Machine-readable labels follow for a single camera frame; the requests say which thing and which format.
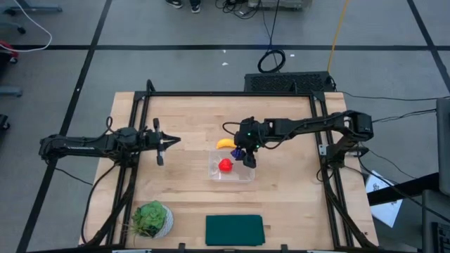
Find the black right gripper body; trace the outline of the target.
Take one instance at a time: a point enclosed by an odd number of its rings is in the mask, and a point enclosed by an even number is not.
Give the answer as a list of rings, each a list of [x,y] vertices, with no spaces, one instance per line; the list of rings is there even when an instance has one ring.
[[[239,130],[233,138],[234,144],[247,151],[256,151],[267,143],[268,132],[269,124],[267,122],[258,122],[254,117],[248,117],[240,122]]]

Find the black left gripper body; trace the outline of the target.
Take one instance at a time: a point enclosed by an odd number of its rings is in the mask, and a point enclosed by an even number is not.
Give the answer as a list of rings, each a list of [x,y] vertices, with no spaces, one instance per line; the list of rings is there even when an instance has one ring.
[[[155,146],[154,149],[157,151],[157,164],[159,166],[164,165],[163,158],[163,143],[162,143],[162,132],[160,131],[160,121],[158,118],[153,119],[153,130],[150,132],[150,142]]]

